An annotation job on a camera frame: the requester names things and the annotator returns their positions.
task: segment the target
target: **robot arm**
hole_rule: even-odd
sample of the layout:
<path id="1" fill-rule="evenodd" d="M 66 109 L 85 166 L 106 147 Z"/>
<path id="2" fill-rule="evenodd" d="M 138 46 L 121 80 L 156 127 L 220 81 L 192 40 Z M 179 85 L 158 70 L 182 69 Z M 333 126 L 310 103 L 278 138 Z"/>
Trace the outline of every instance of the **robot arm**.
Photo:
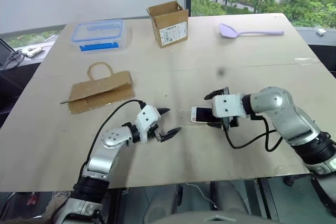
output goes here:
<path id="1" fill-rule="evenodd" d="M 321 131 L 302 109 L 294 105 L 287 90 L 267 87 L 247 95 L 223 93 L 214 91 L 205 98 L 212 99 L 213 115 L 231 120 L 265 113 L 312 172 L 312 184 L 322 203 L 336 215 L 336 147 L 330 135 Z M 224 127 L 228 130 L 229 124 L 224 123 Z"/>
<path id="2" fill-rule="evenodd" d="M 101 202 L 112 180 L 121 149 L 137 142 L 146 142 L 152 137 L 163 142 L 180 131 L 181 128 L 175 128 L 166 134 L 158 133 L 157 122 L 169 109 L 157 109 L 145 103 L 141 108 L 134 125 L 126 123 L 100 134 L 70 198 L 54 212 L 52 223 L 79 223 L 80 220 L 82 224 L 89 224 L 100 219 Z"/>

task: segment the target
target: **table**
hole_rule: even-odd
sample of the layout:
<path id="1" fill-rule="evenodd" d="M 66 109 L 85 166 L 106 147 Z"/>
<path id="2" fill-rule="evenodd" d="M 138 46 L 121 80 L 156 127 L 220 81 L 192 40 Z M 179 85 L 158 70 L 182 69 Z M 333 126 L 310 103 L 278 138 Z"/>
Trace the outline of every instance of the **table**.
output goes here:
<path id="1" fill-rule="evenodd" d="M 242 29 L 281 29 L 284 36 L 221 38 L 218 24 Z M 192 17 L 188 40 L 161 49 L 150 19 L 127 20 L 125 50 L 84 54 L 70 43 L 76 24 L 68 24 L 37 69 L 0 130 L 0 190 L 71 190 L 100 124 L 120 103 L 72 115 L 65 104 L 74 83 L 86 81 L 97 61 L 114 72 L 129 70 L 136 98 L 170 108 L 160 129 L 182 130 L 171 140 L 133 145 L 121 153 L 111 187 L 150 186 L 183 182 L 246 179 L 307 173 L 285 142 L 273 153 L 264 140 L 241 150 L 229 147 L 219 129 L 188 122 L 185 110 L 209 105 L 203 97 L 228 85 L 231 93 L 258 92 L 278 86 L 291 92 L 323 131 L 336 135 L 336 82 L 283 14 Z M 219 68 L 226 69 L 220 77 Z M 96 78 L 107 74 L 93 70 Z M 108 123 L 133 121 L 137 104 L 125 106 Z M 235 144 L 265 131 L 262 123 L 240 120 L 230 132 Z M 278 136 L 271 137 L 270 144 Z"/>

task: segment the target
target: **clear plastic container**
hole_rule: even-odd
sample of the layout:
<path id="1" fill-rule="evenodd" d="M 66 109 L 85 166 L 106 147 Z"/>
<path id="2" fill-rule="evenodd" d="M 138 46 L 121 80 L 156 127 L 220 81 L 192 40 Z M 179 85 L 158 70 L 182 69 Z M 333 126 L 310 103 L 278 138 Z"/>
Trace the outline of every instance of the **clear plastic container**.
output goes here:
<path id="1" fill-rule="evenodd" d="M 124 48 L 126 28 L 122 19 L 96 21 L 79 24 L 73 32 L 71 41 L 81 51 Z"/>

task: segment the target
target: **cardboard box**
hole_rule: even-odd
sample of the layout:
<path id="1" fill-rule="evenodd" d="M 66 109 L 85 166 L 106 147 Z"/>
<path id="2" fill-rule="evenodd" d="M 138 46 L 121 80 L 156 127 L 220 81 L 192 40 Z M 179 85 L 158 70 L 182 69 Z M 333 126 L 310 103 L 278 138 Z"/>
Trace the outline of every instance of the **cardboard box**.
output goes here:
<path id="1" fill-rule="evenodd" d="M 155 39 L 160 47 L 167 47 L 188 39 L 188 10 L 171 1 L 147 8 L 152 18 Z"/>

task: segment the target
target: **plastic spatula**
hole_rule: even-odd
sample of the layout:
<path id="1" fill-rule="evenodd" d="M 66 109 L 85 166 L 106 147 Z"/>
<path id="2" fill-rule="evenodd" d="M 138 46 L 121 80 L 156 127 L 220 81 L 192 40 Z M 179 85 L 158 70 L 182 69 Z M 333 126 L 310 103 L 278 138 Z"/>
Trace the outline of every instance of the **plastic spatula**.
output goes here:
<path id="1" fill-rule="evenodd" d="M 235 39 L 241 34 L 269 34 L 269 35 L 283 35 L 284 31 L 236 31 L 232 27 L 221 23 L 219 25 L 220 34 L 224 37 Z"/>

